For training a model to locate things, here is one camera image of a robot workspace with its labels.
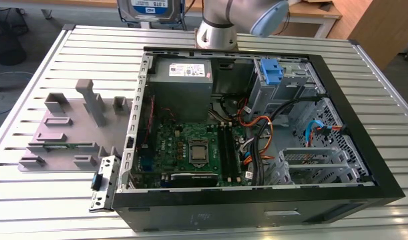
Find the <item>green circuit board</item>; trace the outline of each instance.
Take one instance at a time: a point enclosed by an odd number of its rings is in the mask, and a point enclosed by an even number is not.
[[[234,143],[239,147],[238,140],[244,136],[243,127],[232,127]],[[208,144],[208,163],[190,163],[190,143],[200,141]],[[156,154],[152,159],[152,172],[155,173],[212,173],[219,174],[218,186],[243,186],[242,178],[231,181],[222,178],[222,162],[219,150],[218,125],[215,124],[162,124],[156,132]],[[236,167],[239,168],[239,156],[236,155]],[[148,188],[160,187],[160,176],[156,174],[146,175]]]

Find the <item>power supply label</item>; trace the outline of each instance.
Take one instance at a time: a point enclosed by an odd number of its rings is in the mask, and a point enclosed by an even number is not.
[[[170,64],[171,77],[206,77],[206,68],[203,64]]]

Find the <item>slotted metal surface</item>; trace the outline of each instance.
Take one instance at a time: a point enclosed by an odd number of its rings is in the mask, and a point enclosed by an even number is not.
[[[408,240],[408,107],[362,49],[335,39],[256,38],[242,34],[243,51],[322,55],[379,152],[403,187],[406,198],[358,212],[332,224],[192,232],[134,233],[116,213],[88,213],[91,173],[20,173],[18,162],[46,112],[44,98],[62,92],[80,97],[78,79],[95,80],[104,98],[135,95],[144,46],[194,47],[194,33],[76,26],[63,31],[0,129],[0,238],[82,239],[194,237],[247,239]]]

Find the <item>motherboard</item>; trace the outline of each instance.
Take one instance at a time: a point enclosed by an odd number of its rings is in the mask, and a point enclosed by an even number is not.
[[[160,124],[155,135],[155,154],[140,156],[146,188],[232,187],[248,183],[238,155],[243,127]]]

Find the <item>ram slot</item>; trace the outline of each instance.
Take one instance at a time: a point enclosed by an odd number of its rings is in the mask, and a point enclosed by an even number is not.
[[[220,156],[220,163],[222,163],[222,177],[223,180],[227,181],[230,177],[230,160],[227,157],[227,150],[226,150],[226,126],[220,125],[218,127],[218,140],[219,140],[219,156]]]
[[[230,163],[230,176],[232,181],[236,181],[239,177],[238,171],[238,161],[236,161],[236,154],[235,154],[235,141],[234,141],[234,134],[232,134],[232,127],[227,127],[224,130],[224,142],[226,142],[226,152],[227,158]]]

